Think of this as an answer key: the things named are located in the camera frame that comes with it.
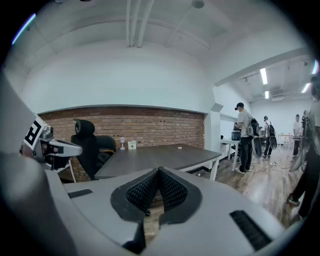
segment fluorescent light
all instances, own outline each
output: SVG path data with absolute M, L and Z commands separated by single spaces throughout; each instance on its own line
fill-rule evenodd
M 261 73 L 261 76 L 262 76 L 262 82 L 263 82 L 264 85 L 266 85 L 268 83 L 266 69 L 265 68 L 261 68 L 260 69 L 260 73 Z
M 314 75 L 315 73 L 317 73 L 318 67 L 319 67 L 319 63 L 318 63 L 317 60 L 315 60 L 315 61 L 314 61 L 313 71 L 312 71 L 312 74 L 313 74 L 313 75 Z
M 302 90 L 301 93 L 304 94 L 304 93 L 306 92 L 306 90 L 308 89 L 309 85 L 310 85 L 310 83 L 307 83 L 307 84 L 305 85 L 305 87 L 303 88 L 303 90 Z
M 34 20 L 34 18 L 36 17 L 36 14 L 32 14 L 27 21 L 24 23 L 24 25 L 22 26 L 22 28 L 20 28 L 20 30 L 18 31 L 18 33 L 15 35 L 14 39 L 12 40 L 12 44 L 15 43 L 15 41 L 18 39 L 18 37 L 21 35 L 21 33 L 26 29 L 26 27 Z

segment chair headrest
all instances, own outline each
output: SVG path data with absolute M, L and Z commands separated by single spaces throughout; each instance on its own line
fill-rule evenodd
M 76 118 L 74 118 L 74 120 L 76 121 L 74 126 L 75 134 L 80 136 L 88 136 L 95 132 L 95 126 L 92 122 Z

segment red brick wall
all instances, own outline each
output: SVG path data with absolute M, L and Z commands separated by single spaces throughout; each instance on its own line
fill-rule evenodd
M 69 142 L 75 134 L 73 118 L 89 120 L 95 126 L 94 134 L 113 137 L 120 148 L 120 137 L 135 140 L 137 147 L 188 144 L 204 148 L 204 114 L 179 110 L 144 107 L 90 107 L 50 112 L 39 115 L 53 126 L 54 137 Z M 71 159 L 77 181 L 89 180 L 76 157 Z

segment pipe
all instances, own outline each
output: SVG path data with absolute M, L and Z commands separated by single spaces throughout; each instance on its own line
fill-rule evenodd
M 130 47 L 130 31 L 129 31 L 129 22 L 130 22 L 130 6 L 131 0 L 126 1 L 126 16 L 125 16 L 125 39 L 126 39 L 126 47 Z
M 166 43 L 165 47 L 169 47 L 169 45 L 171 44 L 171 41 L 174 39 L 174 36 L 176 34 L 176 32 L 178 31 L 178 29 L 180 28 L 182 22 L 185 20 L 185 18 L 188 16 L 188 14 L 190 13 L 191 11 L 191 7 L 192 6 L 189 6 L 188 10 L 185 12 L 184 16 L 182 17 L 182 19 L 180 20 L 179 24 L 175 27 L 173 33 L 171 34 L 168 42 Z
M 141 0 L 136 0 L 134 8 L 133 8 L 133 15 L 131 21 L 131 33 L 130 33 L 130 46 L 135 46 L 135 34 L 136 34 L 136 26 L 139 14 Z
M 144 10 L 144 14 L 143 14 L 143 19 L 141 22 L 141 27 L 140 27 L 140 33 L 139 33 L 139 39 L 138 39 L 138 43 L 137 43 L 137 47 L 141 48 L 142 46 L 142 41 L 144 39 L 144 33 L 146 30 L 146 26 L 147 26 L 147 22 L 149 19 L 149 15 L 150 15 L 150 11 L 152 8 L 152 5 L 154 4 L 155 0 L 149 0 L 148 3 L 146 4 L 145 10 Z

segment man in white shirt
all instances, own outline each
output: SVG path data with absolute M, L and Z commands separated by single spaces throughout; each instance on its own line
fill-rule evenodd
M 313 128 L 313 142 L 306 154 L 306 167 L 288 201 L 299 205 L 299 198 L 303 195 L 301 207 L 298 211 L 300 217 L 305 218 L 311 208 L 312 200 L 319 186 L 320 176 L 320 82 L 317 77 L 311 78 L 312 105 L 310 110 L 310 121 Z
M 270 121 L 268 120 L 267 116 L 265 116 L 263 119 L 264 119 L 264 130 L 265 130 L 265 136 L 266 136 L 265 150 L 264 150 L 263 157 L 266 158 L 267 154 L 270 157 L 272 152 L 272 148 L 270 146 L 270 134 L 269 134 Z
M 241 165 L 239 168 L 236 168 L 236 172 L 240 174 L 245 174 L 245 172 L 250 170 L 251 160 L 252 160 L 252 139 L 253 137 L 248 136 L 248 125 L 251 118 L 251 115 L 245 110 L 245 105 L 242 102 L 239 102 L 236 105 L 235 110 L 239 111 L 238 122 L 234 124 L 234 127 L 241 128 Z
M 298 137 L 300 135 L 301 124 L 299 123 L 299 120 L 300 120 L 300 116 L 297 114 L 295 116 L 295 122 L 293 122 L 293 136 L 294 137 Z M 293 157 L 294 158 L 298 155 L 299 145 L 300 145 L 300 140 L 295 140 L 294 141 L 294 148 L 293 148 Z

